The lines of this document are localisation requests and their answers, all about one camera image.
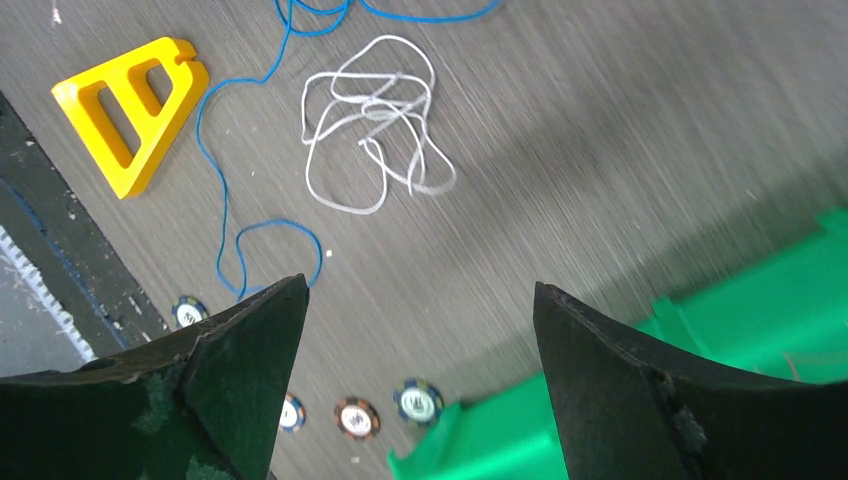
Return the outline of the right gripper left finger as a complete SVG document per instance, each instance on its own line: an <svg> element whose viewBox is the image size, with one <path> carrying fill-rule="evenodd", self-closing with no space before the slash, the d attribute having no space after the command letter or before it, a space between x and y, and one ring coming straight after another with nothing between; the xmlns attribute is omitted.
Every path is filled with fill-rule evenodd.
<svg viewBox="0 0 848 480"><path fill-rule="evenodd" d="M5 479L263 479L310 291L302 275L77 370L1 381Z"/></svg>

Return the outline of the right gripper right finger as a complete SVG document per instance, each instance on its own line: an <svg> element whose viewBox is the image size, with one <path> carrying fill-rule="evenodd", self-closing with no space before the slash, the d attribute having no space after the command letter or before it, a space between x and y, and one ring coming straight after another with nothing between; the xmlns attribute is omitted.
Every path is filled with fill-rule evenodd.
<svg viewBox="0 0 848 480"><path fill-rule="evenodd" d="M572 479L843 479L847 385L726 366L535 286L533 324Z"/></svg>

